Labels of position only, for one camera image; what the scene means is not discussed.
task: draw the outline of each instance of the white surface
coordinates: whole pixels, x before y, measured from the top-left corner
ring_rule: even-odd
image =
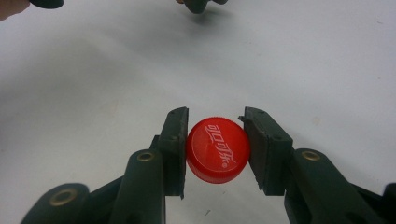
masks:
[[[0,22],[0,223],[60,184],[119,177],[184,105],[190,128],[263,109],[296,148],[382,193],[396,180],[395,95],[392,0],[230,0],[203,15],[172,0],[30,6]],[[167,198],[167,223],[288,223],[248,166],[225,185],[188,169],[185,193]]]

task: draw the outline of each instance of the printed logo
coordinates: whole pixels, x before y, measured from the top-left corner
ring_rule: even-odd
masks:
[[[230,149],[228,144],[224,142],[224,138],[221,135],[219,126],[209,124],[205,126],[205,130],[207,134],[209,134],[212,144],[214,143],[216,146],[216,150],[218,151],[222,161],[222,167],[227,168],[230,164],[230,161],[236,163],[236,161],[233,159],[233,151]]]

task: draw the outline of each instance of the bottle cap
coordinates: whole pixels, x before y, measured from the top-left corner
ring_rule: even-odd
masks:
[[[245,131],[224,118],[198,122],[187,138],[186,148],[192,172],[212,184],[226,183],[237,177],[250,154]]]

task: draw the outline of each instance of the red bottle cap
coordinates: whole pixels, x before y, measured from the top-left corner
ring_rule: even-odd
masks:
[[[203,119],[187,138],[187,163],[195,175],[212,184],[236,178],[249,154],[247,134],[229,119]]]

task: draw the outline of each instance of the plastic bottle cap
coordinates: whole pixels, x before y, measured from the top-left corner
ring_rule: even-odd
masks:
[[[237,177],[249,154],[247,134],[229,119],[203,119],[187,138],[187,163],[195,175],[212,184]]]

